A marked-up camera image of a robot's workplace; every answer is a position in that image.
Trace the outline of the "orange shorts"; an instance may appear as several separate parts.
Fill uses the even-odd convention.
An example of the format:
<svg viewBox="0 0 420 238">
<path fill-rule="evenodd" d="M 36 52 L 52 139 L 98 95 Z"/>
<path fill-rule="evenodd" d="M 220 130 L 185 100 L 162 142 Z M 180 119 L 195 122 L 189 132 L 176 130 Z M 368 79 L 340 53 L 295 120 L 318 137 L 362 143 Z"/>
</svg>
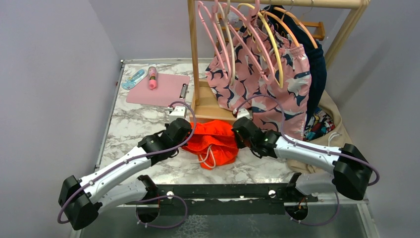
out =
<svg viewBox="0 0 420 238">
<path fill-rule="evenodd" d="M 198 163 L 207 170 L 234 163 L 239 152 L 232 125 L 221 120 L 197 123 L 182 149 L 197 155 Z"/>
</svg>

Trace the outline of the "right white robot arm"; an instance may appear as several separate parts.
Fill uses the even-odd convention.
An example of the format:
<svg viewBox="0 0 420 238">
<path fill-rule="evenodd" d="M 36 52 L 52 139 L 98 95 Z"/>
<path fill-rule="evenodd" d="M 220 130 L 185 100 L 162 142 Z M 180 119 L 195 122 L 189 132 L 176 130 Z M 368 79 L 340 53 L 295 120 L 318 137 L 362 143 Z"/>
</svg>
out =
<svg viewBox="0 0 420 238">
<path fill-rule="evenodd" d="M 263 131 L 245 117 L 234 122 L 232 131 L 238 148 L 248 147 L 258 158 L 291 159 L 322 169 L 321 173 L 299 172 L 293 176 L 286 187 L 286 196 L 293 202 L 316 192 L 337 192 L 363 200 L 375 171 L 352 144 L 331 147 L 304 142 L 282 132 Z"/>
</svg>

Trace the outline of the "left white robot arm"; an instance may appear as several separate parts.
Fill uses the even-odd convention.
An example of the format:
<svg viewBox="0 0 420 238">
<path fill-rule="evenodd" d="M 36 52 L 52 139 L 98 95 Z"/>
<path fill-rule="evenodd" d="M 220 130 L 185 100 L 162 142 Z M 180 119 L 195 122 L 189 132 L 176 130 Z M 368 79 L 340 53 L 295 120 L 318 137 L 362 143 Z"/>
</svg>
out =
<svg viewBox="0 0 420 238">
<path fill-rule="evenodd" d="M 196 129 L 195 123 L 177 118 L 165 129 L 144 136 L 124 156 L 82 178 L 67 177 L 61 187 L 57 221 L 70 223 L 74 230 L 90 225 L 103 211 L 129 202 L 151 203 L 159 200 L 158 188 L 148 176 L 123 182 L 132 175 L 158 162 L 172 158 L 185 145 Z"/>
</svg>

